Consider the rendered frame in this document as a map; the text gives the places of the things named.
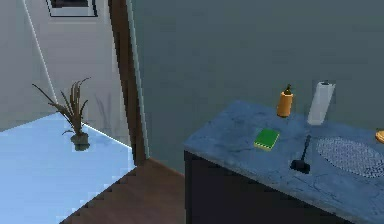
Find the black framed wall picture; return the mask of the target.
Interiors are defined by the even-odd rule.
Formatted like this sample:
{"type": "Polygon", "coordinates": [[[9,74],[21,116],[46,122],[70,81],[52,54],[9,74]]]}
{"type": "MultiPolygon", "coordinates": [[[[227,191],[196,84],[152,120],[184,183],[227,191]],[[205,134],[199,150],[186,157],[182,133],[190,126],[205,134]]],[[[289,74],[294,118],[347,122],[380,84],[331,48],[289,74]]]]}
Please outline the black framed wall picture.
{"type": "Polygon", "coordinates": [[[97,17],[95,0],[45,0],[51,17],[97,17]]]}

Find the green sponge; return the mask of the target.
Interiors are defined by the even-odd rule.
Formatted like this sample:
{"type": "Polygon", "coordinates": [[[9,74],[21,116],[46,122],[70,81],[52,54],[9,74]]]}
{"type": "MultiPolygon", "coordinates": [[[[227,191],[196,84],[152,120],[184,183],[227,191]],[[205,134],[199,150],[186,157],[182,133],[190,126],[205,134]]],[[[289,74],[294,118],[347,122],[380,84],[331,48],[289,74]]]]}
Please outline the green sponge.
{"type": "Polygon", "coordinates": [[[254,140],[254,146],[266,151],[270,151],[277,139],[279,138],[279,133],[272,129],[262,129],[254,140]]]}

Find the orange soap bottle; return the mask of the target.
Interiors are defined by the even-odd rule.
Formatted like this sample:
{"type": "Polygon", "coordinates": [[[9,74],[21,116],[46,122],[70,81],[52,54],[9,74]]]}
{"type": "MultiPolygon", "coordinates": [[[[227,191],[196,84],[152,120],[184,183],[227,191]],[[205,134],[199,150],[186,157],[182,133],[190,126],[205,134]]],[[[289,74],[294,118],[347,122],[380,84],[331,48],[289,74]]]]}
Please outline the orange soap bottle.
{"type": "Polygon", "coordinates": [[[277,115],[286,118],[291,113],[291,105],[294,94],[291,92],[291,85],[288,84],[286,89],[281,92],[279,103],[277,105],[277,115]]]}

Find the white paper towel roll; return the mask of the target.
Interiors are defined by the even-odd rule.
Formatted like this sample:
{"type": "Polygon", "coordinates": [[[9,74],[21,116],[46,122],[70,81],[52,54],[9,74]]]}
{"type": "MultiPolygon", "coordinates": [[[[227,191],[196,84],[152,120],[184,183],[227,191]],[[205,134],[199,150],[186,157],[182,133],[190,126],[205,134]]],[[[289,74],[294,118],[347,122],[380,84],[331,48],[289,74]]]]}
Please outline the white paper towel roll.
{"type": "Polygon", "coordinates": [[[321,125],[328,111],[336,85],[326,81],[318,82],[308,113],[307,122],[310,125],[321,125]]]}

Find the black dish brush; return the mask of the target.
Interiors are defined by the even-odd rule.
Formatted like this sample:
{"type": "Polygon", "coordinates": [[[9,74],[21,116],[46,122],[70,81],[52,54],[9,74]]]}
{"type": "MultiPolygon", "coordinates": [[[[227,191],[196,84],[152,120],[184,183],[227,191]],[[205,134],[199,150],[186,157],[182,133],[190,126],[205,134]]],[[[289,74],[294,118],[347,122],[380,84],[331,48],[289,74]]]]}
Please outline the black dish brush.
{"type": "Polygon", "coordinates": [[[307,135],[304,143],[304,149],[303,149],[302,155],[299,159],[293,160],[291,162],[291,165],[290,165],[291,169],[299,171],[304,174],[308,174],[310,172],[310,165],[305,162],[305,156],[306,156],[310,141],[311,141],[311,136],[307,135]]]}

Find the brown potted house plant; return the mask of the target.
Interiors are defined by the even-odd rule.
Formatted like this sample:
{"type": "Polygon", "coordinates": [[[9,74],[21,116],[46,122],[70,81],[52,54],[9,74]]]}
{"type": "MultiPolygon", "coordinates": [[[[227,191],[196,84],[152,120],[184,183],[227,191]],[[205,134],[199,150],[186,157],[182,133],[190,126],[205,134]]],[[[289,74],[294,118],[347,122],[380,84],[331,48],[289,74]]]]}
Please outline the brown potted house plant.
{"type": "Polygon", "coordinates": [[[89,80],[89,77],[74,82],[71,85],[69,96],[66,96],[61,91],[61,96],[65,102],[64,105],[55,102],[40,87],[34,85],[46,97],[48,104],[54,107],[69,123],[70,128],[65,130],[63,134],[72,133],[70,141],[73,143],[76,151],[85,151],[90,147],[89,135],[83,131],[83,126],[85,125],[83,111],[88,101],[81,102],[81,86],[86,80],[89,80]]]}

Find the dark cabinet with blue worktop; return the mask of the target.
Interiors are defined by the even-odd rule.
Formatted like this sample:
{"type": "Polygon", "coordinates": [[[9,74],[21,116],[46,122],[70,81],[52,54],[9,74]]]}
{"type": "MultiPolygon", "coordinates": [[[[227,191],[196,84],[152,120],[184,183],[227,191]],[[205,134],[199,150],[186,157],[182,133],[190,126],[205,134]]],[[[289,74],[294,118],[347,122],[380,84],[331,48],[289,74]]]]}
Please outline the dark cabinet with blue worktop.
{"type": "Polygon", "coordinates": [[[341,137],[384,155],[371,130],[236,101],[184,143],[187,224],[384,224],[384,177],[366,178],[332,166],[319,139],[341,137]],[[279,133],[274,147],[254,146],[262,129],[279,133]],[[306,136],[308,174],[290,168],[306,136]]]}

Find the grey mesh sink basin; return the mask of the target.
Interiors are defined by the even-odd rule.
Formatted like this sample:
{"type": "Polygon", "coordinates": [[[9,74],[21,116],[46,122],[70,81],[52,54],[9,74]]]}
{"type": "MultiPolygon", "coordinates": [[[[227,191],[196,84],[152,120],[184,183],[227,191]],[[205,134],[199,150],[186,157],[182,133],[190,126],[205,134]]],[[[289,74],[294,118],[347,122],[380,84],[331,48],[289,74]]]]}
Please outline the grey mesh sink basin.
{"type": "Polygon", "coordinates": [[[384,177],[384,155],[366,144],[341,137],[323,138],[317,152],[333,166],[367,178],[384,177]]]}

